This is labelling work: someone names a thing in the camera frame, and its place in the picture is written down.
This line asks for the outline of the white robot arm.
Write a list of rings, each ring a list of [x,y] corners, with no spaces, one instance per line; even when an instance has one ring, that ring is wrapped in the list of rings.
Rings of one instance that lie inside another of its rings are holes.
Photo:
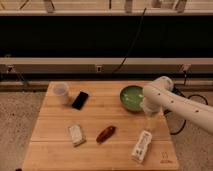
[[[174,82],[167,76],[147,83],[141,103],[145,114],[153,117],[164,107],[213,134],[213,107],[178,96],[172,92],[173,88]]]

